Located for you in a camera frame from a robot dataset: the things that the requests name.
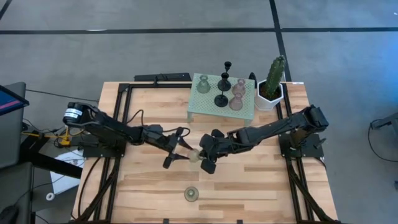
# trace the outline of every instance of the cactus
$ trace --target cactus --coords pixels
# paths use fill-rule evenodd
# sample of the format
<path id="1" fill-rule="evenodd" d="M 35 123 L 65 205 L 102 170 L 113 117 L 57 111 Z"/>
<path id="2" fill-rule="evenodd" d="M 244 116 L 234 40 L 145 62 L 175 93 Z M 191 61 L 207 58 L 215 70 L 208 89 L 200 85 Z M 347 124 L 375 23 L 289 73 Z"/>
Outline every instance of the cactus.
<path id="1" fill-rule="evenodd" d="M 268 100 L 277 98 L 275 96 L 276 89 L 279 86 L 280 79 L 282 78 L 285 70 L 285 57 L 283 55 L 277 57 L 269 69 L 267 81 L 261 86 L 261 95 Z"/>

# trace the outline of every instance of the wooden tabletop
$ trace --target wooden tabletop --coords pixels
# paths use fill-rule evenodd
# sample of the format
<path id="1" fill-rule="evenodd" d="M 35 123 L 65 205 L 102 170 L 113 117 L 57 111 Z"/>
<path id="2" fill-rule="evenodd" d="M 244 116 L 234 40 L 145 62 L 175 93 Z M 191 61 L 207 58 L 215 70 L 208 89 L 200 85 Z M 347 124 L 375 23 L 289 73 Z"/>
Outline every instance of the wooden tabletop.
<path id="1" fill-rule="evenodd" d="M 99 108 L 109 116 L 113 115 L 118 85 L 117 82 L 106 82 L 103 86 Z M 308 106 L 304 85 L 287 83 L 287 88 L 293 113 Z M 189 97 L 188 88 L 136 88 L 132 92 L 129 118 L 143 109 L 145 124 L 160 124 L 163 129 L 188 127 L 191 133 L 185 140 L 195 148 L 199 148 L 200 138 L 205 133 L 210 134 L 212 129 L 226 133 L 243 127 L 240 119 L 202 114 L 194 114 L 193 121 L 188 124 Z M 284 103 L 281 105 L 285 116 Z M 276 110 L 255 110 L 251 126 L 262 126 L 275 120 Z M 129 125 L 139 123 L 138 117 Z M 187 155 L 188 150 L 177 146 L 176 152 Z M 236 220 L 295 223 L 286 163 L 280 155 L 277 137 L 264 140 L 249 152 L 219 159 L 213 175 L 202 171 L 199 162 L 175 161 L 169 169 L 164 169 L 162 164 L 166 156 L 166 152 L 148 144 L 128 145 L 121 160 L 112 223 L 161 223 L 164 218 L 169 218 L 171 223 L 236 223 Z M 75 217 L 81 186 L 94 161 L 95 158 L 91 158 L 85 163 L 73 209 Z M 87 181 L 82 211 L 98 192 L 103 161 L 97 163 Z M 303 163 L 310 193 L 326 214 L 337 219 L 325 168 L 313 158 L 304 158 Z M 184 190 L 190 186 L 199 190 L 196 202 L 184 198 Z M 299 197 L 302 216 L 306 218 L 301 194 Z M 102 218 L 108 195 L 104 201 Z"/>

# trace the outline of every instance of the potted cactus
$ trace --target potted cactus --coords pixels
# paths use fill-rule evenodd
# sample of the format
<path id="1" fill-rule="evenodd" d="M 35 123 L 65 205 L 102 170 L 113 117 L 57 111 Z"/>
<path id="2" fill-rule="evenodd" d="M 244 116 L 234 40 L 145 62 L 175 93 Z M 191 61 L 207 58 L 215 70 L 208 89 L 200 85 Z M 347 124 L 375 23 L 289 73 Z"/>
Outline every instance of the potted cactus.
<path id="1" fill-rule="evenodd" d="M 257 84 L 257 94 L 254 99 L 258 110 L 271 110 L 284 97 L 280 79 L 285 70 L 285 57 L 277 57 L 269 69 L 268 77 Z"/>

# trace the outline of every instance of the computer screen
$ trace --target computer screen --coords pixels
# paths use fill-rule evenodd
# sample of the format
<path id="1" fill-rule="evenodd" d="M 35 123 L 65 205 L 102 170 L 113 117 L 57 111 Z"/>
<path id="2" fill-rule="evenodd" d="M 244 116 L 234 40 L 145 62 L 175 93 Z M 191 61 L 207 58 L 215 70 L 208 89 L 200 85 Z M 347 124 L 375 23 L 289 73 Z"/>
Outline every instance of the computer screen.
<path id="1" fill-rule="evenodd" d="M 0 115 L 28 106 L 29 102 L 7 88 L 0 86 Z"/>

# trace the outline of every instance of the hexagonal pot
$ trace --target hexagonal pot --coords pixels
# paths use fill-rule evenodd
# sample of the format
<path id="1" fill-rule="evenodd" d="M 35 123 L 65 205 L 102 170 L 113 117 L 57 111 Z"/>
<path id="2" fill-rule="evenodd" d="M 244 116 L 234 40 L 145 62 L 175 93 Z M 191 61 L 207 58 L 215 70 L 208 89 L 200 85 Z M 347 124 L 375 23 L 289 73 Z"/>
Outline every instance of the hexagonal pot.
<path id="1" fill-rule="evenodd" d="M 268 100 L 267 98 L 262 97 L 260 95 L 260 84 L 264 83 L 265 81 L 267 81 L 267 80 L 257 83 L 257 94 L 254 98 L 254 104 L 255 104 L 257 110 L 261 110 L 261 111 L 272 110 L 274 108 L 274 106 L 276 104 L 278 104 L 279 101 L 282 100 L 284 97 L 284 90 L 282 88 L 282 84 L 279 84 L 280 97 L 278 97 L 274 100 Z"/>

